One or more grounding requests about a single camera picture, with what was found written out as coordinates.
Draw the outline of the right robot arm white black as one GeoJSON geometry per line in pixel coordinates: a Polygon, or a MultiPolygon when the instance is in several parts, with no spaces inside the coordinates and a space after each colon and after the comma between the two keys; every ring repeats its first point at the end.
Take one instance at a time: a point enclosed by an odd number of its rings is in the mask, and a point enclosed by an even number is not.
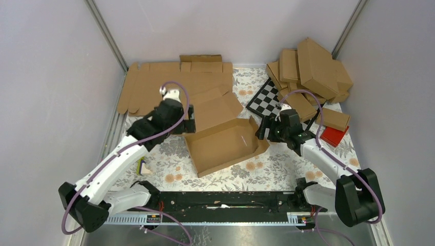
{"type": "Polygon", "coordinates": [[[336,212],[348,227],[369,222],[377,223],[385,213],[382,192],[376,173],[344,164],[337,155],[327,150],[310,131],[303,129],[295,109],[282,108],[278,116],[264,116],[255,133],[259,140],[285,143],[298,156],[315,164],[335,188],[311,183],[294,197],[301,211],[313,205],[336,212]]]}

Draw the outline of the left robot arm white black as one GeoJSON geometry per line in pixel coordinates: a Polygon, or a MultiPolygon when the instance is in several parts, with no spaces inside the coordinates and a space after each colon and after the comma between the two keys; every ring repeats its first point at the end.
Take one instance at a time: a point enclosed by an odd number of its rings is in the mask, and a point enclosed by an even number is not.
{"type": "Polygon", "coordinates": [[[80,229],[90,233],[110,215],[142,206],[152,211],[159,197],[144,186],[109,195],[115,181],[129,166],[174,134],[194,133],[194,106],[187,109],[175,99],[163,99],[150,113],[133,122],[117,147],[89,174],[76,183],[63,183],[58,193],[65,209],[62,222],[71,216],[80,229]]]}

